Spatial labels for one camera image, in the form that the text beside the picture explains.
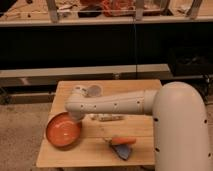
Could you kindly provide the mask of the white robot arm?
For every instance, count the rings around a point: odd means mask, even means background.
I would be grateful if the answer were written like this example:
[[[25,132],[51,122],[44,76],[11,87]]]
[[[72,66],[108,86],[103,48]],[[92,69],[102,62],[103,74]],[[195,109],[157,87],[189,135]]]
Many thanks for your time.
[[[65,109],[77,122],[91,113],[151,115],[155,171],[212,169],[206,107],[199,92],[187,83],[102,97],[89,97],[87,88],[77,85]]]

